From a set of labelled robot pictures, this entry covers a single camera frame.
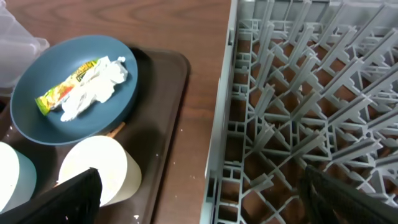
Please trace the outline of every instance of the white napkin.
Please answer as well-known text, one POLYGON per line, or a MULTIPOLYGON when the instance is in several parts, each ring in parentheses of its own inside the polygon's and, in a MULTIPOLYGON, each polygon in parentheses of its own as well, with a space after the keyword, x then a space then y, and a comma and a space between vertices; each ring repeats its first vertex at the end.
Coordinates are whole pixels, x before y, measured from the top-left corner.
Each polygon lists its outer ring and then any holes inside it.
POLYGON ((114 86, 126 81, 127 70, 121 65, 126 58, 119 57, 111 62, 109 57, 100 58, 97 64, 89 69, 79 86, 69 94, 62 103, 64 114, 61 121, 71 121, 87 109, 94 101, 106 102, 114 92, 114 86))

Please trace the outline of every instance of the food packet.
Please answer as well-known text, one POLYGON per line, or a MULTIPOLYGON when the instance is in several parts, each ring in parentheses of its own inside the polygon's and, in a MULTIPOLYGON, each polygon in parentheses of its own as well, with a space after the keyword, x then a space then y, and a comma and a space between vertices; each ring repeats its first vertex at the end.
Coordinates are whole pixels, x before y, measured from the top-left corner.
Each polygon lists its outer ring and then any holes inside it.
POLYGON ((50 110, 54 110, 58 107, 64 100, 67 99, 70 91, 79 83, 81 79, 85 76, 86 72, 93 68, 97 64, 97 60, 92 60, 84 63, 75 72, 73 72, 64 82, 56 85, 47 91, 43 96, 35 99, 39 110, 43 115, 47 115, 50 110))

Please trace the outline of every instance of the wooden surface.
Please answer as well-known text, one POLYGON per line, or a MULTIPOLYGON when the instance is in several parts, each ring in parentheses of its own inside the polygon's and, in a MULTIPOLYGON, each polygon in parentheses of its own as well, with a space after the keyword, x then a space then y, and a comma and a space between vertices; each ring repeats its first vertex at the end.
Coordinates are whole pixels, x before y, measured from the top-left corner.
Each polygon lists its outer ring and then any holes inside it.
POLYGON ((85 34, 176 50, 191 63, 154 223, 198 223, 230 1, 12 0, 7 8, 50 45, 85 34))

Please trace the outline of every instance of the light blue cup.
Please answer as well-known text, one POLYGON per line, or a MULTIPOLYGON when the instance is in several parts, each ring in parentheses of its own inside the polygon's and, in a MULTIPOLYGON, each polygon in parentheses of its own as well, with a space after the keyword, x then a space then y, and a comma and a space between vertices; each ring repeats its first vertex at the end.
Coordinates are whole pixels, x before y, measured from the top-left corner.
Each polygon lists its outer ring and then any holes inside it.
POLYGON ((0 142, 0 214, 29 201, 36 179, 32 161, 0 142))

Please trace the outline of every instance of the clear plastic container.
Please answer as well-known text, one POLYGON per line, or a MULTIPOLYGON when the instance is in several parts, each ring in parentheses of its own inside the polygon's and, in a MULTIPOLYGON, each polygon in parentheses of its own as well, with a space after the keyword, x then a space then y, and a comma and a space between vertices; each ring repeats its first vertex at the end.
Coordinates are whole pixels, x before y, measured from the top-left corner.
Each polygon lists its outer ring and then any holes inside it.
POLYGON ((10 96, 21 75, 49 47, 33 37, 0 0, 0 96, 10 96))

